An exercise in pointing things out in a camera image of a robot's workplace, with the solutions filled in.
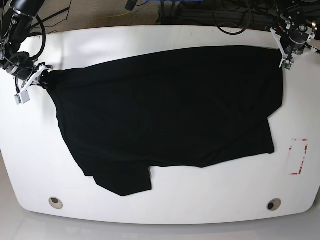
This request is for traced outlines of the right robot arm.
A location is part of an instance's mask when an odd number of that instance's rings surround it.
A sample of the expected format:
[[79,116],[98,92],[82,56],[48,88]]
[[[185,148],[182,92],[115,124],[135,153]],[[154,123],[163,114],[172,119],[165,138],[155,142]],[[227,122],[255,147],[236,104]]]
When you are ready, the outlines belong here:
[[[0,2],[0,68],[15,78],[16,92],[31,85],[50,88],[52,84],[46,79],[51,65],[35,62],[44,52],[46,46],[46,29],[39,17],[43,0],[2,0]],[[28,52],[20,51],[21,44],[30,36],[32,22],[36,19],[41,28],[42,44],[37,54],[31,56]]]

